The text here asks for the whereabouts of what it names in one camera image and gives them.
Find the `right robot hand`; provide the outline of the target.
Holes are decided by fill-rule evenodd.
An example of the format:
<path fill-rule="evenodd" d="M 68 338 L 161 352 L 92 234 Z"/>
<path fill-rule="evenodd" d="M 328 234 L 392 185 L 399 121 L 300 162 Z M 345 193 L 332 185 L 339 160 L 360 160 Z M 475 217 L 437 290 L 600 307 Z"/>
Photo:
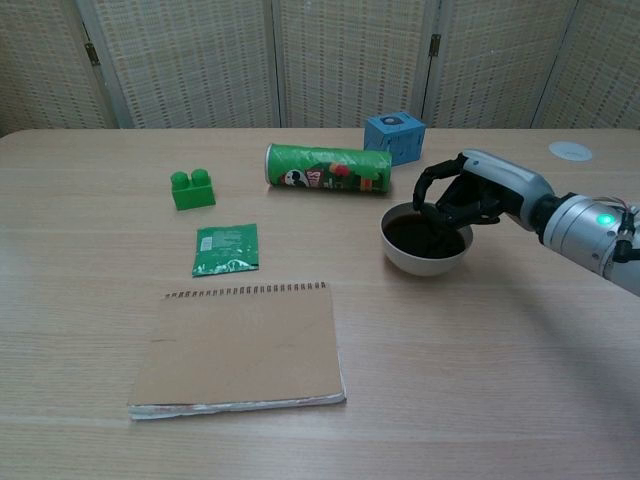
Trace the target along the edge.
<path fill-rule="evenodd" d="M 452 183 L 433 206 L 426 193 L 436 180 Z M 555 197 L 538 173 L 478 149 L 466 149 L 456 158 L 425 168 L 413 192 L 413 209 L 451 228 L 489 225 L 508 215 L 527 231 L 537 228 L 538 204 Z"/>

